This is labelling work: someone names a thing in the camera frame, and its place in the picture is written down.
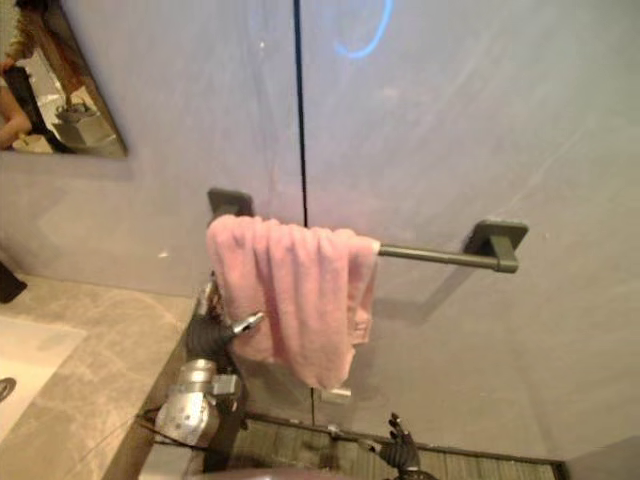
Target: white sink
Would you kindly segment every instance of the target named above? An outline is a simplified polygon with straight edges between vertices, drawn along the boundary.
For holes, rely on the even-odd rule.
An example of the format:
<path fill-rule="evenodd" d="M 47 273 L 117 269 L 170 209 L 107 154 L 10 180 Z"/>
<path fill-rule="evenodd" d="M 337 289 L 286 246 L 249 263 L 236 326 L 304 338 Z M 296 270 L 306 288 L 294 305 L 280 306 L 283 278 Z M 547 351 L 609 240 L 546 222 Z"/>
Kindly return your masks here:
<path fill-rule="evenodd" d="M 0 401 L 0 442 L 85 335 L 81 330 L 0 317 L 0 380 L 16 380 L 13 392 Z"/>

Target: towel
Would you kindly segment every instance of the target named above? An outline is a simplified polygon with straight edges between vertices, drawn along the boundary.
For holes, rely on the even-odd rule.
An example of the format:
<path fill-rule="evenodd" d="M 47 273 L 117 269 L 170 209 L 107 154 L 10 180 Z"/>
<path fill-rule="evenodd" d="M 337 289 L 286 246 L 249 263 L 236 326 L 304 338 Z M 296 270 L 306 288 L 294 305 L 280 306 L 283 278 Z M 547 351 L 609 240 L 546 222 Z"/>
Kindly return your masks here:
<path fill-rule="evenodd" d="M 353 345 L 369 339 L 378 241 L 224 215 L 209 226 L 207 248 L 228 319 L 267 317 L 234 340 L 236 353 L 284 364 L 311 387 L 346 380 Z"/>

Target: bathroom wall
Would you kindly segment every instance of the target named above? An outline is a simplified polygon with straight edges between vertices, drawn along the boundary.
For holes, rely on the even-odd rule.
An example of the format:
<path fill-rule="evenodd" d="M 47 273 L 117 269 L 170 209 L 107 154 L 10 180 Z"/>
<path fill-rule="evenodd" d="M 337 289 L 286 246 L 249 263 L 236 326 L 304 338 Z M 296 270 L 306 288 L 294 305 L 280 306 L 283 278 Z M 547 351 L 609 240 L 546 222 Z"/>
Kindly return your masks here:
<path fill-rule="evenodd" d="M 318 421 L 397 411 L 423 442 L 638 478 L 640 4 L 302 5 L 312 225 L 451 250 L 531 227 L 513 276 L 382 259 L 352 403 Z"/>
<path fill-rule="evenodd" d="M 3 41 L 10 18 L 3 2 Z M 48 277 L 192 295 L 212 186 L 302 221 L 289 0 L 67 0 L 129 157 L 2 152 L 0 250 Z"/>

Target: marble countertop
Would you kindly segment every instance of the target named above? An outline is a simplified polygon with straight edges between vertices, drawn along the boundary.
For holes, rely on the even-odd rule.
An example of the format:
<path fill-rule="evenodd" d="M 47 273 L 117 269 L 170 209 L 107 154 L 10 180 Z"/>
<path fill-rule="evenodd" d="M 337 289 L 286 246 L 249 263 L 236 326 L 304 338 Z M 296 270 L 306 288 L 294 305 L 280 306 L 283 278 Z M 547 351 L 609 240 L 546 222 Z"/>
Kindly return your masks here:
<path fill-rule="evenodd" d="M 0 443 L 0 478 L 113 476 L 113 464 L 129 456 L 121 446 L 136 413 L 178 350 L 193 299 L 22 278 L 29 287 L 0 305 L 3 317 L 87 335 Z"/>

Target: towel bar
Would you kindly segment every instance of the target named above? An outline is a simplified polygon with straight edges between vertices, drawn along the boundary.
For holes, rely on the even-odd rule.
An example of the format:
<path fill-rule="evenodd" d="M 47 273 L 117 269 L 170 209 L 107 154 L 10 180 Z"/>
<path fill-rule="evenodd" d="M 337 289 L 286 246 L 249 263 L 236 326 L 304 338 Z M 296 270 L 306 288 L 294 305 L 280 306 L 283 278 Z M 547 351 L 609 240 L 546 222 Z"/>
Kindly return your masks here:
<path fill-rule="evenodd" d="M 253 215 L 253 200 L 246 193 L 212 188 L 207 195 L 214 219 L 224 214 Z M 528 231 L 524 223 L 483 220 L 460 253 L 382 244 L 379 255 L 515 273 L 519 266 L 515 250 Z"/>

